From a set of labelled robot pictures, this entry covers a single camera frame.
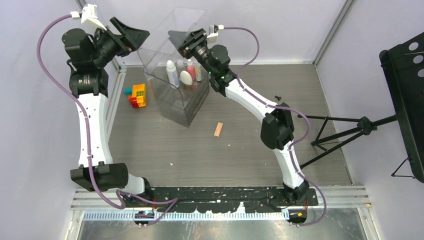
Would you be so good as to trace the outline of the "clear acrylic drawer organizer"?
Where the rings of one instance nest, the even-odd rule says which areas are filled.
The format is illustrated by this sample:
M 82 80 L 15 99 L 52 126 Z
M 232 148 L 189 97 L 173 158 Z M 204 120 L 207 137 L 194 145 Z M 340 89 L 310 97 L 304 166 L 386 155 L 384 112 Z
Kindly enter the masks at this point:
M 137 54 L 160 114 L 189 127 L 209 94 L 206 71 L 176 47 L 194 31 L 205 10 L 175 7 L 151 32 Z

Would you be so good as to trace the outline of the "pink spray bottle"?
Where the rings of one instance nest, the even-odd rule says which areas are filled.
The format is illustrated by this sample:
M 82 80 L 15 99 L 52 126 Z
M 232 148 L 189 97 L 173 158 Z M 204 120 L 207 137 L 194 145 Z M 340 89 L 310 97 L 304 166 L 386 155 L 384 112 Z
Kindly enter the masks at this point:
M 187 71 L 190 74 L 193 81 L 196 80 L 196 71 L 195 71 L 195 65 L 191 59 L 187 60 Z

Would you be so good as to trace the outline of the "small printed cream tube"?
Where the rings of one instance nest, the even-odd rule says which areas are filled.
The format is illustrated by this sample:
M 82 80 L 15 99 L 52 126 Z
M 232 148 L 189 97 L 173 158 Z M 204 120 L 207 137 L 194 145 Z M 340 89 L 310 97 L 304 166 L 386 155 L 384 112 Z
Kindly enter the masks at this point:
M 201 65 L 196 63 L 194 65 L 194 72 L 195 72 L 195 79 L 197 82 L 201 82 L 202 81 L 202 70 L 201 70 Z

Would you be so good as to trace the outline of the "white cylindrical bottle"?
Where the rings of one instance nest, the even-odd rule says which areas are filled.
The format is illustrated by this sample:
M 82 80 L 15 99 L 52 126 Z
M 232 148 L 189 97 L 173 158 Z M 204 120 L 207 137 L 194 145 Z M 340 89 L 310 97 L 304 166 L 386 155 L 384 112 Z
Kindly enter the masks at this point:
M 166 72 L 167 72 L 169 83 L 172 85 L 172 87 L 179 88 L 180 81 L 179 81 L 178 73 L 177 73 L 176 66 L 172 60 L 168 60 L 166 62 Z

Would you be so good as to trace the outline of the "white oval compact case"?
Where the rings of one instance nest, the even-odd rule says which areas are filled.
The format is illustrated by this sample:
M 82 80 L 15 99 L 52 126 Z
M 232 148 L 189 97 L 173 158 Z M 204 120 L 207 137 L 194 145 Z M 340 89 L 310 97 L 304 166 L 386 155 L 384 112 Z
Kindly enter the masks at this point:
M 182 70 L 179 77 L 180 82 L 184 84 L 186 88 L 191 88 L 193 86 L 193 78 L 187 71 Z

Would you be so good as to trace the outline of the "clear small bottle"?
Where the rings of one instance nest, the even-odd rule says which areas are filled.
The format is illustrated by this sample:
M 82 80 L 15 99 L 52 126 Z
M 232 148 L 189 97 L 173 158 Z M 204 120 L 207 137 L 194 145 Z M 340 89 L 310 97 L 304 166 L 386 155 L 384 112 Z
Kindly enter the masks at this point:
M 175 62 L 175 67 L 176 67 L 177 73 L 180 74 L 185 69 L 184 61 L 182 59 L 178 59 Z

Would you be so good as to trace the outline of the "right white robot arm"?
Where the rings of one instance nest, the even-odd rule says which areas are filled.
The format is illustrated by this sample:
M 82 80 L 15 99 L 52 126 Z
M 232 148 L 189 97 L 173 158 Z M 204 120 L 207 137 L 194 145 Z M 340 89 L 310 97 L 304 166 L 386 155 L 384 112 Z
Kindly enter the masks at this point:
M 292 112 L 287 104 L 277 104 L 248 87 L 240 78 L 241 73 L 233 72 L 231 59 L 225 46 L 208 43 L 217 38 L 223 25 L 211 25 L 209 33 L 199 30 L 184 32 L 168 31 L 169 40 L 185 59 L 195 58 L 210 75 L 213 90 L 242 105 L 260 122 L 260 139 L 271 149 L 278 161 L 283 176 L 283 192 L 291 205 L 299 205 L 306 197 L 309 183 L 302 174 L 294 151 L 294 124 Z

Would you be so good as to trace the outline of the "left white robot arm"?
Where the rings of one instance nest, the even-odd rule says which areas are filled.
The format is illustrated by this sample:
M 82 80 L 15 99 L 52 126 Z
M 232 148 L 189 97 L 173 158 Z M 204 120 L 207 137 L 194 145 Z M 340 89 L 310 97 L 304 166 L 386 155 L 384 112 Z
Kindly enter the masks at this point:
M 106 105 L 109 75 L 105 66 L 116 56 L 125 57 L 138 50 L 150 33 L 130 27 L 116 17 L 110 19 L 118 30 L 96 28 L 88 34 L 81 28 L 68 30 L 62 36 L 69 56 L 69 89 L 76 102 L 80 127 L 78 167 L 70 170 L 71 180 L 86 189 L 101 192 L 122 189 L 134 194 L 141 207 L 153 202 L 146 178 L 129 173 L 124 163 L 114 163 L 107 141 Z

